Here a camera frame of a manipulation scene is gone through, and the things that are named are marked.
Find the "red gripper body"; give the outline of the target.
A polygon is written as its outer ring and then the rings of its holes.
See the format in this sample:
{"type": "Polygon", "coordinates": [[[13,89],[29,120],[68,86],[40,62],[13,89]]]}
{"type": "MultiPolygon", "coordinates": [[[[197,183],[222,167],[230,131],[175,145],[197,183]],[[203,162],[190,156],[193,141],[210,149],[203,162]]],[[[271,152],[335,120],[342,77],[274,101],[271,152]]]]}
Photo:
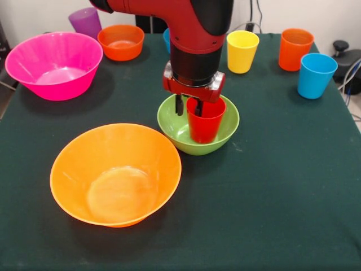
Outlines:
{"type": "Polygon", "coordinates": [[[211,82],[206,85],[186,85],[175,79],[175,77],[173,76],[171,62],[168,61],[165,65],[162,82],[164,89],[173,94],[183,94],[198,98],[203,102],[215,103],[221,95],[225,83],[225,78],[226,75],[224,73],[217,71],[212,77],[211,82]]]}

